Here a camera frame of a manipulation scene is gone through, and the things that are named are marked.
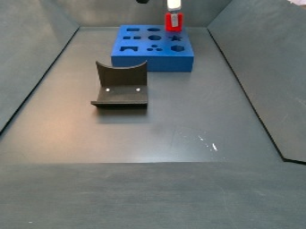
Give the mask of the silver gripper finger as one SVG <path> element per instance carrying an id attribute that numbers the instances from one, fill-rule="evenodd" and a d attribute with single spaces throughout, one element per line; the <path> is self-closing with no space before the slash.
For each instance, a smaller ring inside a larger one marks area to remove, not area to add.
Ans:
<path id="1" fill-rule="evenodd" d="M 167 0 L 167 11 L 170 13 L 179 13 L 182 8 L 182 0 Z"/>

